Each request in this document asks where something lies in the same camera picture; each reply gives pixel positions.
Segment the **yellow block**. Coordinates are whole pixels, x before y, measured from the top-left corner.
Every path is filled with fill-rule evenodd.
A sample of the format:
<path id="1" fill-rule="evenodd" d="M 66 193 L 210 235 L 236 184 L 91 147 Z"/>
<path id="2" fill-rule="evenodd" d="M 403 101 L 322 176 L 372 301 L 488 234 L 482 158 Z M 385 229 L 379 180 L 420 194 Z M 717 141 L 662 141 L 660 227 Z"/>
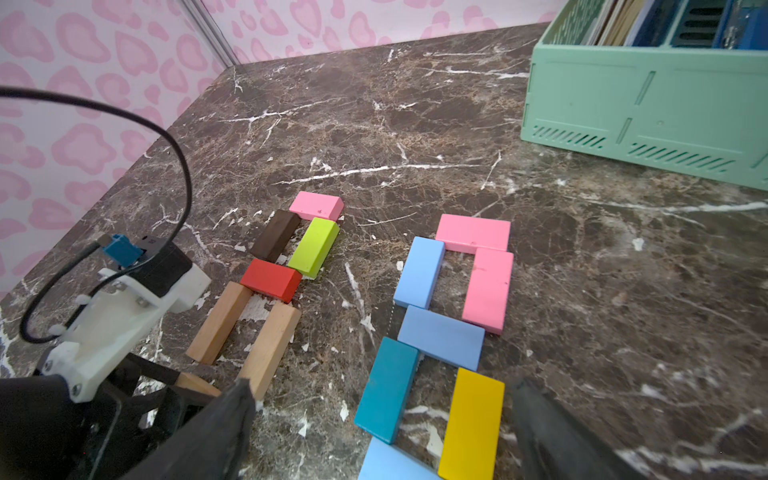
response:
<path id="1" fill-rule="evenodd" d="M 460 368 L 438 467 L 442 479 L 492 479 L 505 384 Z"/>

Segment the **dark brown block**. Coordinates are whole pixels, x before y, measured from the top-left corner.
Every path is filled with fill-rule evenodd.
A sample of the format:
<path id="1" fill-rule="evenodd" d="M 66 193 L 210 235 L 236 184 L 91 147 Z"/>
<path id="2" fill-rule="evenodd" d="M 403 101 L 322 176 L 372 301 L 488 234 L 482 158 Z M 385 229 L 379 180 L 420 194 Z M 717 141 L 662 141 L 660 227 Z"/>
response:
<path id="1" fill-rule="evenodd" d="M 277 210 L 248 252 L 257 259 L 276 263 L 300 222 L 296 213 Z"/>

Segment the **teal block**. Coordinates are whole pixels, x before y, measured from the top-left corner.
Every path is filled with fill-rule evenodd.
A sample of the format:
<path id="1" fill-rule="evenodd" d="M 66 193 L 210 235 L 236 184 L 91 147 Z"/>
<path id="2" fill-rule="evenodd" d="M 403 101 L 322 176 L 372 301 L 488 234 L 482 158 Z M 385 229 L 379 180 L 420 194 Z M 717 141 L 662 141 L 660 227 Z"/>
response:
<path id="1" fill-rule="evenodd" d="M 394 443 L 419 355 L 414 347 L 382 339 L 354 418 L 356 426 L 386 444 Z"/>

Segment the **pink block top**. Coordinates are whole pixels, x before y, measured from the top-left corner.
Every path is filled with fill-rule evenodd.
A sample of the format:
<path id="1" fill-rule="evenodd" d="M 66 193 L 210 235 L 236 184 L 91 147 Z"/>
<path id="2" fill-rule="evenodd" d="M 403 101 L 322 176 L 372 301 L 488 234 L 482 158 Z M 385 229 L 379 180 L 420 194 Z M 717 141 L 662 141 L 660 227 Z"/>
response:
<path id="1" fill-rule="evenodd" d="M 435 239 L 449 251 L 475 254 L 478 249 L 506 251 L 511 223 L 453 214 L 442 214 Z"/>

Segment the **green block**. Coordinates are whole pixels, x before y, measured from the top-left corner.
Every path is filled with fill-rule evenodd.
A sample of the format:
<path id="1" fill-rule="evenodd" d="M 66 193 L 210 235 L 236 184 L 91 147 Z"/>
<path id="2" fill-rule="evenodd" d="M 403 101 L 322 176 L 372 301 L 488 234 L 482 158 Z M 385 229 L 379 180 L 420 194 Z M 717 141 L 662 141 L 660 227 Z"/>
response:
<path id="1" fill-rule="evenodd" d="M 314 218 L 288 262 L 304 277 L 315 279 L 333 246 L 339 225 L 332 220 Z"/>

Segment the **blue block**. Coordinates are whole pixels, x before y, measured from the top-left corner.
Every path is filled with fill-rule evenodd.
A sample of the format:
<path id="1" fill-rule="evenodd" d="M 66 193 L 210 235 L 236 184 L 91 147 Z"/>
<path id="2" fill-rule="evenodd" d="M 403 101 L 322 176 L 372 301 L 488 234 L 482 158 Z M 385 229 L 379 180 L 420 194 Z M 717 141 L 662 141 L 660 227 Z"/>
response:
<path id="1" fill-rule="evenodd" d="M 397 339 L 454 367 L 476 371 L 484 337 L 478 326 L 409 306 Z"/>
<path id="2" fill-rule="evenodd" d="M 439 480 L 431 468 L 404 451 L 372 438 L 368 446 L 359 480 Z"/>
<path id="3" fill-rule="evenodd" d="M 413 239 L 395 290 L 396 305 L 429 308 L 445 250 L 444 242 L 423 237 Z"/>

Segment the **wooden block bottom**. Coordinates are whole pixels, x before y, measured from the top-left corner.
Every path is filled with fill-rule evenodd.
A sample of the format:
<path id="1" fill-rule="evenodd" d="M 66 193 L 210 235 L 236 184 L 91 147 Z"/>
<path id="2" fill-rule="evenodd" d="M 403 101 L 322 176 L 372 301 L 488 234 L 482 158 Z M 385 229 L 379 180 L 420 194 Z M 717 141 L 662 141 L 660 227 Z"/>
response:
<path id="1" fill-rule="evenodd" d="M 176 381 L 174 382 L 174 385 L 187 390 L 199 392 L 211 397 L 218 397 L 221 395 L 221 391 L 218 388 L 214 387 L 213 385 L 211 385 L 209 382 L 205 381 L 201 377 L 191 373 L 185 373 L 185 372 L 180 373 Z"/>

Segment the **red block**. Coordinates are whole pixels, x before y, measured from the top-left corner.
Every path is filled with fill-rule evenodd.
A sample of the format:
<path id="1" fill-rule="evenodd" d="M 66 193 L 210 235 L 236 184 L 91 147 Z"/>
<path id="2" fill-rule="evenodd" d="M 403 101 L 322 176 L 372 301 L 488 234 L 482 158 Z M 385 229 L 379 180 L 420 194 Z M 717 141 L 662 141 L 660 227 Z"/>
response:
<path id="1" fill-rule="evenodd" d="M 291 303 L 302 280 L 295 269 L 265 260 L 254 259 L 240 280 L 240 284 L 268 297 Z"/>

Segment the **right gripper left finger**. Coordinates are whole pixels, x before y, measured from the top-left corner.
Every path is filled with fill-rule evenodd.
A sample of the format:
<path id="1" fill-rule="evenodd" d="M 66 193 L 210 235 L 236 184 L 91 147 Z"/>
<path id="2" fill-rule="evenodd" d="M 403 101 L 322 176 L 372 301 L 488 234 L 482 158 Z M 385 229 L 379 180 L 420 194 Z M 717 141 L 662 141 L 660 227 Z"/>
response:
<path id="1" fill-rule="evenodd" d="M 239 379 L 123 477 L 236 479 L 247 457 L 256 401 Z"/>

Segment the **wooden block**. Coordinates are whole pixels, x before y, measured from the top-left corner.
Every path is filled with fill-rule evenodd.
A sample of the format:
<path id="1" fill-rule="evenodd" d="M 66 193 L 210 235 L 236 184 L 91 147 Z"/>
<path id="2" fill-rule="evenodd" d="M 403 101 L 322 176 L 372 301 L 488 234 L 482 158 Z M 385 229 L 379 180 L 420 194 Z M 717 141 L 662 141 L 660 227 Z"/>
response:
<path id="1" fill-rule="evenodd" d="M 214 387 L 213 385 L 211 385 L 209 382 L 205 381 L 201 377 L 191 373 L 185 373 L 185 372 L 180 373 L 176 381 L 174 382 L 174 385 L 187 390 L 199 392 L 211 397 L 218 397 L 221 395 L 221 391 L 218 388 Z"/>
<path id="2" fill-rule="evenodd" d="M 211 365 L 252 296 L 249 288 L 229 282 L 186 350 L 186 356 L 198 363 Z"/>
<path id="3" fill-rule="evenodd" d="M 247 379 L 255 401 L 262 401 L 301 318 L 293 306 L 276 303 L 251 346 L 238 377 Z"/>

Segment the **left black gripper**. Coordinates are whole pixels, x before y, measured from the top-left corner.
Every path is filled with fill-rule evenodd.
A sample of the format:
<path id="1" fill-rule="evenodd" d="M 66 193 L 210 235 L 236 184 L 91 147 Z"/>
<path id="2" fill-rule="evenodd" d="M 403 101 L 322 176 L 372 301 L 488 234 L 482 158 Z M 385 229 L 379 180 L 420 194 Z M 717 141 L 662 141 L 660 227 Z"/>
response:
<path id="1" fill-rule="evenodd" d="M 174 385 L 182 372 L 128 354 L 90 402 L 43 374 L 1 381 L 4 479 L 117 479 L 215 397 Z"/>

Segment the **pink block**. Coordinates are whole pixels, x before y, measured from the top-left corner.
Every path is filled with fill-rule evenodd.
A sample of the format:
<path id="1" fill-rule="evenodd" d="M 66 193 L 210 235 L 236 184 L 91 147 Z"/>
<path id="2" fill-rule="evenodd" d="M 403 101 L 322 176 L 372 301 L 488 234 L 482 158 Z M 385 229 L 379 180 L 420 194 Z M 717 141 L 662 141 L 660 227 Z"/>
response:
<path id="1" fill-rule="evenodd" d="M 501 335 L 504 327 L 514 254 L 478 249 L 474 255 L 461 319 Z"/>
<path id="2" fill-rule="evenodd" d="M 475 254 L 478 249 L 506 251 L 511 223 L 453 214 L 442 214 L 435 239 L 449 251 Z"/>
<path id="3" fill-rule="evenodd" d="M 300 191 L 289 207 L 290 212 L 308 221 L 314 218 L 337 221 L 343 209 L 340 197 L 307 191 Z"/>

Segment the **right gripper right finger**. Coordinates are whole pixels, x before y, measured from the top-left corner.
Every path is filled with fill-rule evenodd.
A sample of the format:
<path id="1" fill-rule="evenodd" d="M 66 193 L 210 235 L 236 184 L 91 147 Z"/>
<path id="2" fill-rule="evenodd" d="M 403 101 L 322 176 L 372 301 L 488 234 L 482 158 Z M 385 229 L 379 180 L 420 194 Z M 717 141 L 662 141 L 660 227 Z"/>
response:
<path id="1" fill-rule="evenodd" d="M 512 386 L 526 479 L 641 479 L 643 475 L 528 379 Z"/>

